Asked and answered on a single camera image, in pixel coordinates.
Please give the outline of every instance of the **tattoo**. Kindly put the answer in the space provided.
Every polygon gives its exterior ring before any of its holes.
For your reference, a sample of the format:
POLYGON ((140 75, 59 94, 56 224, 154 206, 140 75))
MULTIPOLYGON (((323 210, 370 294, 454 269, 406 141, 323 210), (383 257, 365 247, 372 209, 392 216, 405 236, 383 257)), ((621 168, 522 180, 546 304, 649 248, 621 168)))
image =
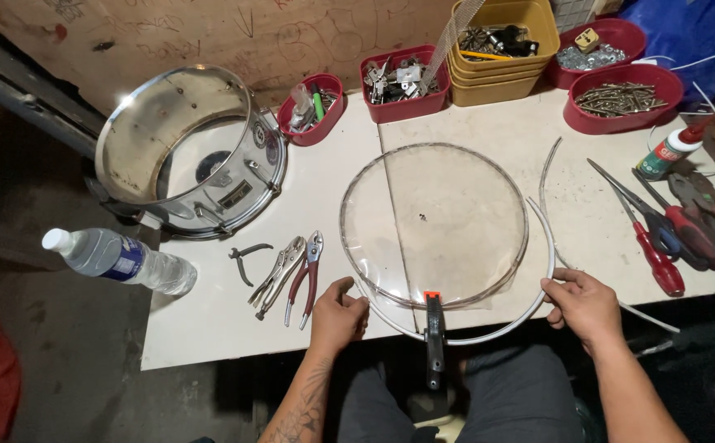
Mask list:
POLYGON ((312 441, 319 439, 324 418, 325 398, 328 395, 328 382, 333 361, 323 359, 305 380, 300 392, 300 400, 294 408, 282 418, 278 426, 269 435, 267 441, 277 443, 299 443, 303 441, 304 429, 312 434, 312 441))

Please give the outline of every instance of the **red handle pliers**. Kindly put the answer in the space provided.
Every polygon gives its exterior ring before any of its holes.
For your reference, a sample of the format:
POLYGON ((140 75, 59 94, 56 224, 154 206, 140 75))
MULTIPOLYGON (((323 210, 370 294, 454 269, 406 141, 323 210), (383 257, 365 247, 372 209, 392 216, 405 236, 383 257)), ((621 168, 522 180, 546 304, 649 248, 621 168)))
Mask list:
POLYGON ((287 313, 284 315, 284 326, 289 327, 289 315, 292 312, 294 298, 298 295, 300 284, 303 283, 303 277, 306 274, 309 276, 309 297, 305 301, 305 310, 303 311, 303 320, 300 322, 300 330, 305 328, 305 322, 311 316, 313 310, 313 301, 317 296, 317 271, 319 270, 319 257, 322 254, 324 238, 322 233, 314 231, 309 238, 308 244, 305 246, 305 261, 300 267, 298 274, 294 276, 292 287, 289 289, 289 300, 287 300, 287 313))

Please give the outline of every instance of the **white table surface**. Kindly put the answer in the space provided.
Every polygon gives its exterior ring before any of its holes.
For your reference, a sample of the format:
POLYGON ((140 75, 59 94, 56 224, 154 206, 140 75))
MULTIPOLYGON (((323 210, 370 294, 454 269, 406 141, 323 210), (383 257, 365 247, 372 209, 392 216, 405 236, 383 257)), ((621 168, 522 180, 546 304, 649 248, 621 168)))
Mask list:
MULTIPOLYGON (((606 181, 585 161, 589 157, 624 185, 657 205, 630 168, 647 152, 649 130, 612 136, 586 136, 569 128, 562 119, 566 91, 552 90, 511 102, 459 108, 451 106, 438 114, 375 125, 360 95, 348 97, 346 111, 331 133, 314 146, 290 146, 290 160, 281 195, 249 226, 226 240, 191 242, 171 240, 160 250, 183 257, 199 269, 193 290, 172 301, 154 293, 147 323, 142 369, 232 359, 270 352, 305 348, 310 321, 304 331, 296 326, 303 313, 307 282, 301 286, 291 316, 284 327, 284 307, 291 278, 273 308, 259 322, 256 309, 246 301, 254 289, 239 277, 232 247, 243 249, 269 243, 274 250, 261 250, 245 257, 246 273, 259 285, 270 271, 278 250, 294 236, 306 239, 314 229, 322 231, 324 249, 319 269, 319 296, 346 275, 356 276, 343 252, 339 237, 339 206, 352 178, 384 151, 422 142, 447 142, 468 147, 490 157, 516 181, 524 196, 538 200, 543 162, 558 136, 564 138, 549 170, 546 204, 560 251, 569 262, 615 288, 628 304, 669 299, 653 279, 628 216, 606 181)), ((653 144, 672 130, 684 126, 677 119, 659 128, 653 144)), ((689 159, 703 170, 715 163, 699 150, 689 159)), ((711 178, 715 185, 715 176, 711 178)), ((666 183, 656 183, 662 196, 676 203, 666 183)), ((390 204, 380 194, 378 206, 390 204)), ((446 327, 460 329, 510 322, 525 311, 540 289, 546 270, 546 240, 542 227, 529 210, 530 240, 524 259, 510 284, 490 297, 480 309, 448 311, 446 327)), ((399 257, 398 265, 402 267, 399 257)), ((697 272, 685 264, 677 267, 686 285, 686 297, 715 293, 715 272, 697 272)), ((359 293, 351 291, 354 297, 359 293)), ((408 329, 424 324, 409 309, 383 304, 394 321, 408 329)), ((535 314, 549 312, 544 306, 535 314)), ((397 335, 379 318, 369 319, 365 338, 397 335)))

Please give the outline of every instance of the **person's hand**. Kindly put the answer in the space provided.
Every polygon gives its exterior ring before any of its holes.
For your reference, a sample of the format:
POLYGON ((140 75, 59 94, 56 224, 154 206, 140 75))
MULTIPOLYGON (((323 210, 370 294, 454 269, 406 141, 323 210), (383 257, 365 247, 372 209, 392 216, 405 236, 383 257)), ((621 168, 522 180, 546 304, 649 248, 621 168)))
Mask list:
POLYGON ((541 279, 544 300, 554 304, 546 318, 551 327, 562 329, 567 324, 591 356, 596 347, 625 343, 613 289, 580 270, 557 268, 553 277, 565 283, 541 279))
POLYGON ((368 326, 369 299, 346 295, 354 282, 352 277, 334 281, 313 306, 312 352, 334 359, 350 341, 362 337, 368 326))

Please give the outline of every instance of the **plywood wall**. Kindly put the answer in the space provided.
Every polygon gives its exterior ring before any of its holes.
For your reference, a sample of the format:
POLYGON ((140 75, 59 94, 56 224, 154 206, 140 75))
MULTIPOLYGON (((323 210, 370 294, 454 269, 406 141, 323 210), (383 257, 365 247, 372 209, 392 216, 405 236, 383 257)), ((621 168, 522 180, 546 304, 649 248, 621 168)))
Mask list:
POLYGON ((240 75, 263 105, 305 75, 359 86, 358 65, 434 43, 454 0, 0 0, 0 33, 108 115, 124 94, 195 63, 240 75))

